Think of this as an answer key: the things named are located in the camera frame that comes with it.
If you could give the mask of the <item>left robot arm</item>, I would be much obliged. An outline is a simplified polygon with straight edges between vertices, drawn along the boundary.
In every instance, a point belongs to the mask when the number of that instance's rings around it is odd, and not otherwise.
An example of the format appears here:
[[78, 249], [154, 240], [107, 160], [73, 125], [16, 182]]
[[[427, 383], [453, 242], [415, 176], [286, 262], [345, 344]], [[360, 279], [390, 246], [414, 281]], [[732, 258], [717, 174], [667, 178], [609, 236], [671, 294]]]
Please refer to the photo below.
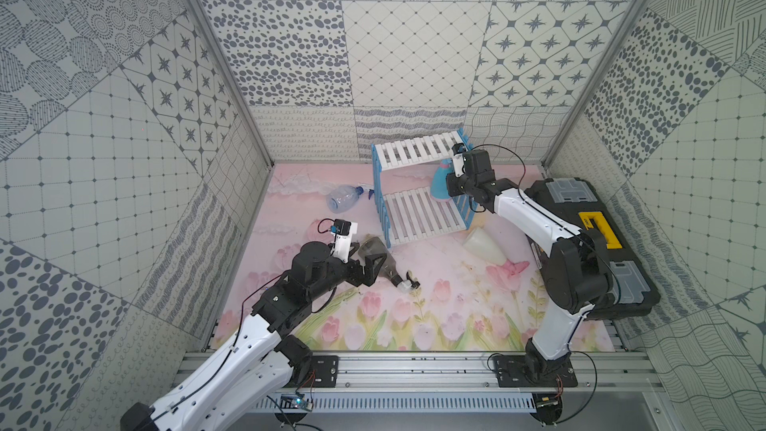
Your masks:
[[312, 353], [293, 331], [311, 315], [315, 299], [341, 283], [373, 285], [387, 255], [357, 261], [327, 243], [303, 245], [225, 345], [154, 404], [134, 404], [121, 429], [227, 430], [257, 401], [289, 383], [301, 385]]

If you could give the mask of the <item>blue pink watering bottle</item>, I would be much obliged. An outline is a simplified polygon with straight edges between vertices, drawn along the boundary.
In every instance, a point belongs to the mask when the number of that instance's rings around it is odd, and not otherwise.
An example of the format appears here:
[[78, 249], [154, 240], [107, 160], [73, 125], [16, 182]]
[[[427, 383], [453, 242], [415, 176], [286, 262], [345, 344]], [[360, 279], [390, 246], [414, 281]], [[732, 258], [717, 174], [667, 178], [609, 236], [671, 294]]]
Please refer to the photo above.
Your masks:
[[449, 192], [450, 177], [455, 175], [451, 159], [443, 160], [438, 166], [430, 188], [430, 196], [438, 202], [448, 202], [452, 199]]

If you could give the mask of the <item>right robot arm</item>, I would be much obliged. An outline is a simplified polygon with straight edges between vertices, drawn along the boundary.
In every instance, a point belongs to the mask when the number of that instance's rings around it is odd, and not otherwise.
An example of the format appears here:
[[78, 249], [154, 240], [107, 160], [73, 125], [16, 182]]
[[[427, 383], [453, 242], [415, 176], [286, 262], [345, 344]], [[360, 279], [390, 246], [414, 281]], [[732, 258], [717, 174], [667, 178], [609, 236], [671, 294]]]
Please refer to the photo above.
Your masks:
[[487, 151], [456, 145], [452, 161], [448, 194], [467, 196], [506, 219], [544, 254], [541, 275], [549, 302], [543, 324], [526, 345], [523, 370], [535, 384], [551, 379], [567, 366], [580, 324], [614, 287], [606, 239], [597, 229], [581, 229], [556, 217], [511, 180], [498, 179]]

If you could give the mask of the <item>white pink watering bottle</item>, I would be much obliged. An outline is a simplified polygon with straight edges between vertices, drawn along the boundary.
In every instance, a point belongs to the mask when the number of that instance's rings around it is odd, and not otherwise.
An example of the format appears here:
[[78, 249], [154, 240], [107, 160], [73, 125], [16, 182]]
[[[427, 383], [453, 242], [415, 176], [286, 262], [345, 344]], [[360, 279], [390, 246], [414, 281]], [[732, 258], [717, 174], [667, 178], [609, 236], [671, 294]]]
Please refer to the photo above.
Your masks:
[[492, 263], [495, 267], [508, 269], [511, 275], [518, 275], [530, 266], [529, 261], [511, 261], [508, 259], [504, 251], [500, 248], [500, 245], [498, 245], [498, 243], [496, 243], [496, 241], [494, 241], [494, 239], [492, 239], [492, 237], [481, 227], [476, 227], [476, 229], [472, 229], [472, 231], [468, 233], [463, 243], [463, 247], [467, 251], [470, 251], [472, 255], [476, 255], [476, 257], [480, 257], [480, 259]]

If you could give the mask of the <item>clear blue spray bottle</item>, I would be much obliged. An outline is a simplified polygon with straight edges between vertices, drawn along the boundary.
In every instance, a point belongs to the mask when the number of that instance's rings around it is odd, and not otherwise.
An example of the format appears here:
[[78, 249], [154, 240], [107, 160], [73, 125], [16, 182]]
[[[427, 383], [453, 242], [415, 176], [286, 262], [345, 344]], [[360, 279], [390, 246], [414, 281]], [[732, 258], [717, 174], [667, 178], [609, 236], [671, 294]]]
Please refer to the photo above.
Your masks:
[[326, 196], [326, 204], [329, 211], [339, 215], [351, 210], [362, 198], [371, 200], [375, 191], [363, 186], [339, 186]]

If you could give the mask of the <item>blue and white slatted shelf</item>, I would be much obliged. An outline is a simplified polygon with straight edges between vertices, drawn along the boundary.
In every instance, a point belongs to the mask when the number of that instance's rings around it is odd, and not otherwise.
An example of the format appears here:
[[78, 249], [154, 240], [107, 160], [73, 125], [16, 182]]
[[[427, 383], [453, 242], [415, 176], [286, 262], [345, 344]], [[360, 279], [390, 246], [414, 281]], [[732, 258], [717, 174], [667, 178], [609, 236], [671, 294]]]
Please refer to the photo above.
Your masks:
[[[470, 145], [461, 129], [371, 147], [375, 206], [387, 247], [470, 229], [475, 213], [467, 197], [438, 200], [431, 193], [442, 163], [452, 163], [457, 145]], [[422, 187], [383, 191], [384, 175], [404, 178], [412, 172], [425, 174]]]

